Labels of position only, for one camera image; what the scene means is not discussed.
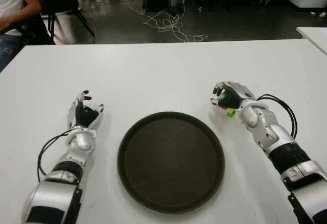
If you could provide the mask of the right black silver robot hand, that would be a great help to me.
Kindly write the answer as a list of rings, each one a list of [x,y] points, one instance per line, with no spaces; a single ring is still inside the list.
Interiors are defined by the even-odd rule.
[[[239,109],[243,101],[256,100],[246,86],[232,81],[217,83],[214,86],[213,94],[216,98],[210,99],[211,104],[222,108]]]

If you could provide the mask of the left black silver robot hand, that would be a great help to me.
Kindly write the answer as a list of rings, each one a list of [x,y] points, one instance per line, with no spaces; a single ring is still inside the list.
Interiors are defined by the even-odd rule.
[[[104,105],[100,104],[97,108],[91,108],[84,104],[85,101],[90,101],[91,96],[88,96],[89,91],[80,92],[72,102],[67,116],[67,127],[84,127],[95,129],[98,126],[101,114],[104,112]]]

